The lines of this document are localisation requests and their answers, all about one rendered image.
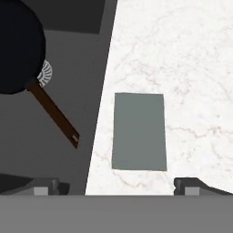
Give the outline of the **dark grey sink basin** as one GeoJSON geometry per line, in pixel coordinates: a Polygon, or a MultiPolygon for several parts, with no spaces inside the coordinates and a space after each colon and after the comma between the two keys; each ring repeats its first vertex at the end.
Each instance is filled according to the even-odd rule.
{"type": "Polygon", "coordinates": [[[106,0],[100,32],[46,31],[47,60],[53,67],[46,92],[80,134],[78,147],[25,91],[0,96],[0,173],[23,177],[57,177],[70,185],[71,195],[83,195],[117,0],[106,0]]]}

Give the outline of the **grey-green rectangular sponge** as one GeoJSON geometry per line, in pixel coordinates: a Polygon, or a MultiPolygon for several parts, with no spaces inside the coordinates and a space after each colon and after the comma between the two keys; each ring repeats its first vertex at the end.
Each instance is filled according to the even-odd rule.
{"type": "Polygon", "coordinates": [[[112,168],[167,170],[161,94],[115,94],[112,168]]]}

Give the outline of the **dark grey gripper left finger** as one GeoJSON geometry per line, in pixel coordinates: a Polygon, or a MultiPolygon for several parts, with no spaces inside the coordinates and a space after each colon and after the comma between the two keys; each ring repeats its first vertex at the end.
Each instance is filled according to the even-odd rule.
{"type": "Polygon", "coordinates": [[[0,192],[0,196],[65,196],[70,185],[58,178],[37,178],[23,187],[0,192]]]}

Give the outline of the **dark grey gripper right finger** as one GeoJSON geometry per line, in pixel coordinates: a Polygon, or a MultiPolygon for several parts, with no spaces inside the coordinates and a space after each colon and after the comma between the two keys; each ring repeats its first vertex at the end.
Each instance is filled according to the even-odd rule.
{"type": "Polygon", "coordinates": [[[175,196],[233,196],[233,193],[208,186],[197,177],[175,177],[174,187],[175,196]]]}

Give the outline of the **white round sink drain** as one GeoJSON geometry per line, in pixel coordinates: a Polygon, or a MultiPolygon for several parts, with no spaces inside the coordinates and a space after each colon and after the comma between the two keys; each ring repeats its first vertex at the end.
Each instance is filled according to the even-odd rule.
{"type": "Polygon", "coordinates": [[[42,70],[39,76],[37,77],[40,86],[41,87],[46,86],[49,83],[49,81],[52,79],[52,75],[53,75],[53,68],[48,61],[45,61],[42,70]]]}

